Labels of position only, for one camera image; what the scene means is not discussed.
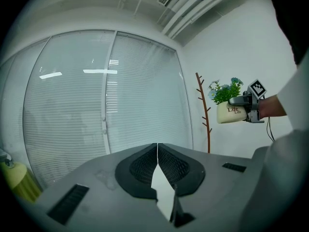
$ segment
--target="white sleeve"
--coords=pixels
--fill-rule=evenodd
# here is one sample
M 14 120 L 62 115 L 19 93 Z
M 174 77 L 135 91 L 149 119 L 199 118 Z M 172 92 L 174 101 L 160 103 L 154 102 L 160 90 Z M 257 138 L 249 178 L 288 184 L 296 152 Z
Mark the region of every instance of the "white sleeve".
M 297 72 L 278 93 L 294 130 L 309 128 L 309 50 Z

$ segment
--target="coat rack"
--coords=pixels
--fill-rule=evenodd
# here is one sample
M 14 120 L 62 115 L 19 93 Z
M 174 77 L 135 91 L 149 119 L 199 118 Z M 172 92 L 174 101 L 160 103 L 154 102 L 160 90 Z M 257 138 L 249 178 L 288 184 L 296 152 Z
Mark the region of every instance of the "coat rack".
M 208 108 L 207 109 L 207 106 L 206 106 L 206 100 L 205 100 L 205 96 L 204 96 L 204 91 L 203 91 L 203 87 L 202 87 L 202 84 L 204 82 L 204 79 L 203 81 L 201 82 L 201 77 L 202 76 L 199 76 L 198 73 L 195 73 L 196 76 L 197 76 L 197 82 L 198 82 L 198 85 L 199 85 L 199 89 L 197 89 L 198 92 L 201 93 L 201 96 L 202 98 L 199 97 L 200 100 L 203 101 L 203 105 L 204 105 L 204 110 L 205 110 L 205 117 L 202 117 L 204 120 L 206 120 L 206 123 L 203 122 L 203 125 L 206 126 L 206 129 L 207 129 L 207 139 L 208 139 L 208 153 L 211 152 L 211 138 L 210 138 L 210 134 L 211 134 L 211 129 L 209 129 L 209 121 L 208 121 L 208 111 L 211 109 L 211 108 Z

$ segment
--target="potted plant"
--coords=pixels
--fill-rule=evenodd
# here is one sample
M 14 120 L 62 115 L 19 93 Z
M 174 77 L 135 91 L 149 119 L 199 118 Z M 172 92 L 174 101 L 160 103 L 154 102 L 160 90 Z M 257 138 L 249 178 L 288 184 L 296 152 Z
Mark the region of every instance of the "potted plant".
M 209 98 L 214 101 L 217 106 L 217 122 L 230 123 L 246 119 L 247 113 L 243 106 L 231 106 L 228 100 L 232 97 L 240 95 L 240 89 L 243 82 L 233 77 L 231 84 L 220 85 L 219 80 L 213 81 L 209 85 Z

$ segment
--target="yellow tablecloth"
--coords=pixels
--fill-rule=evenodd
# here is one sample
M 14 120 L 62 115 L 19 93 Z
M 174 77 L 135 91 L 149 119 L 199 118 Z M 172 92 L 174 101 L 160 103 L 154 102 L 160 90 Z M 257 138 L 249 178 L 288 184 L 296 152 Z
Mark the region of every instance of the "yellow tablecloth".
M 0 167 L 12 192 L 34 203 L 41 191 L 33 181 L 27 167 L 20 162 L 14 162 L 13 168 L 9 168 L 4 162 L 0 162 Z

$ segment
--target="white flower pot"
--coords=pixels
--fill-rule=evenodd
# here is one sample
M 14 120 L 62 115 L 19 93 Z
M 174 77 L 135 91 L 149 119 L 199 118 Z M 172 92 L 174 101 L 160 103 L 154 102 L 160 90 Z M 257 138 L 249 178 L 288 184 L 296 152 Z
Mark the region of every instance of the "white flower pot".
M 243 106 L 231 106 L 228 102 L 217 105 L 217 122 L 232 123 L 246 119 L 247 113 Z

